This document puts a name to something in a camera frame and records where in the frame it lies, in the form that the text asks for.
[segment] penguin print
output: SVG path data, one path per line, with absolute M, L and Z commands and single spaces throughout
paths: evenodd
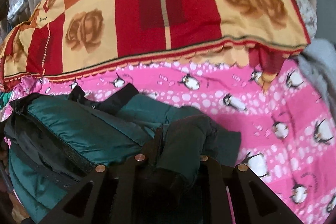
M 226 94 L 223 98 L 223 104 L 226 106 L 231 106 L 240 111 L 247 111 L 246 105 L 230 93 Z
M 258 85 L 263 85 L 263 80 L 261 77 L 263 73 L 261 71 L 257 71 L 257 70 L 254 70 L 251 74 L 251 79 L 249 80 L 249 82 L 251 81 L 255 81 Z
M 72 82 L 71 85 L 69 85 L 69 87 L 73 90 L 76 86 L 78 86 L 78 83 L 76 81 L 76 79 Z
M 198 90 L 200 88 L 199 81 L 196 78 L 190 76 L 190 74 L 184 76 L 182 81 L 178 83 L 184 84 L 190 90 Z
M 303 78 L 300 73 L 295 70 L 287 74 L 286 86 L 288 88 L 298 88 L 303 83 Z
M 284 139 L 288 136 L 289 127 L 284 122 L 278 122 L 273 119 L 273 132 L 278 139 Z
M 298 184 L 295 179 L 294 180 L 294 187 L 292 188 L 292 195 L 291 199 L 295 204 L 300 204 L 306 200 L 308 195 L 307 187 L 302 184 Z
M 329 201 L 328 205 L 327 205 L 327 213 L 331 213 L 331 211 L 335 208 L 336 205 L 336 194 L 333 195 L 333 197 L 331 198 L 331 200 Z
M 110 83 L 113 84 L 115 88 L 122 88 L 125 85 L 125 80 L 123 80 L 118 74 L 117 76 L 118 77 Z
M 316 121 L 315 131 L 314 131 L 314 140 L 317 143 L 324 143 L 329 145 L 330 140 L 334 138 L 334 135 L 329 127 L 328 121 L 323 119 L 322 122 Z
M 245 159 L 241 162 L 246 164 L 258 177 L 263 178 L 269 175 L 266 160 L 262 153 L 250 156 L 248 152 Z

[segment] white polka dots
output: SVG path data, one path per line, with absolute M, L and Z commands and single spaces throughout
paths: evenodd
M 109 97 L 111 94 L 112 94 L 112 91 L 109 90 L 105 93 L 105 97 Z
M 190 69 L 191 69 L 191 70 L 196 70 L 196 68 L 197 68 L 197 64 L 191 62 L 191 63 L 190 63 Z
M 253 105 L 254 106 L 259 106 L 260 104 L 259 104 L 259 101 L 258 100 L 253 100 Z
M 307 127 L 305 130 L 304 130 L 304 133 L 306 136 L 310 136 L 312 133 L 313 133 L 313 128 L 312 127 Z
M 308 163 L 308 164 L 311 164 L 313 161 L 314 161 L 314 158 L 313 158 L 312 156 L 309 156 L 309 157 L 307 158 L 307 163 Z
M 190 95 L 189 94 L 182 94 L 182 99 L 184 100 L 184 101 L 189 101 L 190 100 Z
M 173 100 L 174 103 L 177 103 L 180 101 L 180 98 L 178 98 L 177 96 L 173 96 L 171 99 Z
M 278 178 L 281 178 L 282 176 L 282 171 L 281 171 L 281 167 L 279 165 L 276 165 L 274 167 L 274 173 Z
M 221 98 L 223 95 L 224 95 L 224 93 L 220 90 L 216 91 L 216 93 L 215 93 L 216 98 Z
M 307 209 L 307 213 L 311 213 L 313 211 L 313 205 L 309 205 Z
M 283 156 L 282 153 L 279 153 L 278 154 L 278 161 L 281 163 L 281 164 L 284 164 L 285 163 L 285 158 Z
M 292 158 L 291 159 L 291 167 L 292 167 L 292 171 L 295 171 L 298 169 L 299 167 L 299 162 L 296 158 Z
M 259 100 L 262 101 L 262 102 L 265 102 L 266 101 L 266 97 L 265 95 L 263 95 L 262 93 L 259 93 Z
M 305 224 L 312 224 L 313 219 L 314 219 L 314 215 L 313 214 L 309 215 L 305 221 Z
M 210 112 L 214 115 L 218 114 L 218 110 L 216 108 L 211 108 Z
M 193 102 L 191 105 L 195 108 L 201 109 L 201 106 L 199 103 Z
M 274 98 L 274 100 L 279 101 L 280 100 L 280 94 L 277 93 L 277 92 L 274 92 L 273 98 Z
M 303 159 L 305 157 L 305 150 L 302 147 L 299 148 L 299 156 L 300 159 Z
M 211 106 L 211 102 L 209 100 L 203 100 L 202 102 L 204 107 L 210 107 Z

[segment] teal jacket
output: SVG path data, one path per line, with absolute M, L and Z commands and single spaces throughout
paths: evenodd
M 29 104 L 27 111 L 93 165 L 122 164 L 141 151 L 158 127 L 163 129 L 164 149 L 169 150 L 165 155 L 173 156 L 160 157 L 156 167 L 181 174 L 190 188 L 197 176 L 200 154 L 214 157 L 223 165 L 235 164 L 240 133 L 225 130 L 194 107 L 176 108 L 158 102 L 132 85 L 105 102 L 91 102 L 84 95 L 76 87 L 69 96 L 41 96 Z M 36 223 L 67 193 L 11 150 L 9 170 L 19 199 Z M 185 195 L 194 200 L 188 195 L 197 193 L 193 190 Z M 169 223 L 162 215 L 158 218 L 161 223 Z

